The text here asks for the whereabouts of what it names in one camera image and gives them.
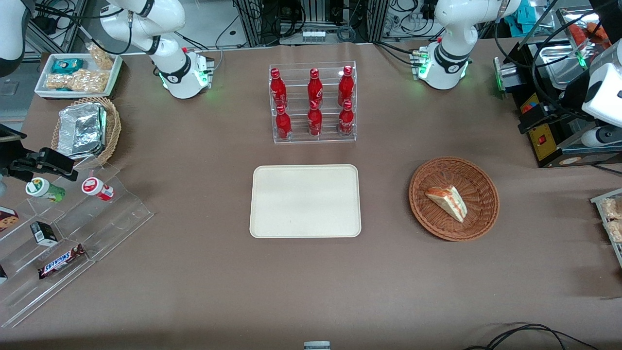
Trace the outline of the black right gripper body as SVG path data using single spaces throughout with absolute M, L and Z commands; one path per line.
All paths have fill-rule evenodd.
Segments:
M 9 177 L 8 166 L 12 161 L 25 158 L 28 151 L 22 145 L 27 135 L 0 124 L 0 174 Z

